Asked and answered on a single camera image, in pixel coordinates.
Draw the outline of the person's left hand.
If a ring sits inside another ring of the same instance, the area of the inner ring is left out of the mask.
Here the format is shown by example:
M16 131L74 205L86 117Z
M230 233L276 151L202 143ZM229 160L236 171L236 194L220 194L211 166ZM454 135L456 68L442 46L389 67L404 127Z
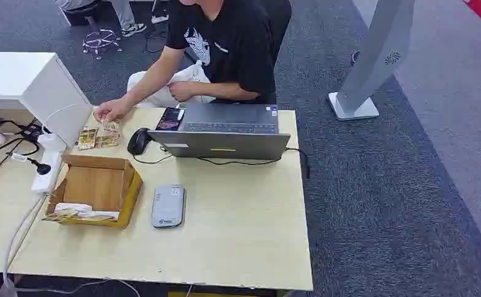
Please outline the person's left hand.
M195 82L172 82L167 87L173 99L178 102L185 102L195 96Z

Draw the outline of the person's right hand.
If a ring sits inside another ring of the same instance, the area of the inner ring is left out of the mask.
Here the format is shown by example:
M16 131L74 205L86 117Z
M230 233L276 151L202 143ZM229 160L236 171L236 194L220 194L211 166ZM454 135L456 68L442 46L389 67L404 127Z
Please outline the person's right hand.
M134 107L134 104L129 102L124 97L104 102L96 107L93 116L99 122L119 121L124 118Z

